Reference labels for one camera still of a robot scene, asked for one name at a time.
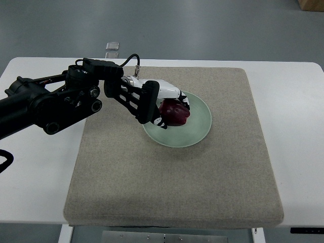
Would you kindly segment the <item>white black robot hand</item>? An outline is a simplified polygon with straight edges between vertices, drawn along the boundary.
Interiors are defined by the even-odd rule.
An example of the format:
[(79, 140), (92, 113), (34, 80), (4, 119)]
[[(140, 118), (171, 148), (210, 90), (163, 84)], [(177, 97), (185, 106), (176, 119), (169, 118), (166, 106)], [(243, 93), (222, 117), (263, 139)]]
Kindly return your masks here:
[[(158, 99), (178, 99), (178, 101), (188, 110), (190, 110), (189, 100), (185, 93), (173, 84), (163, 79), (143, 79), (134, 76), (123, 76), (122, 79), (133, 87), (141, 88), (147, 81), (152, 80), (159, 83)], [(151, 123), (159, 128), (167, 129), (168, 125), (160, 114), (155, 114)]]

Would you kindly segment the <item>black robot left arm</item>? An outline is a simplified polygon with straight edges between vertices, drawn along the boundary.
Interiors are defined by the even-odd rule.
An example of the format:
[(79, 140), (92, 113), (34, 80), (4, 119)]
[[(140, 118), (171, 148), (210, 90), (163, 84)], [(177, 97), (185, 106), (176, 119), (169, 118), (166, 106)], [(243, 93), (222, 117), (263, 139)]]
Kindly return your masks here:
[(17, 77), (1, 100), (1, 138), (31, 125), (53, 135), (87, 118), (102, 107), (99, 82), (103, 92), (113, 98), (141, 124), (153, 123), (166, 129), (156, 102), (175, 100), (189, 108), (187, 96), (162, 79), (140, 79), (139, 70), (124, 74), (123, 65), (89, 58), (78, 59), (60, 75), (37, 79)]

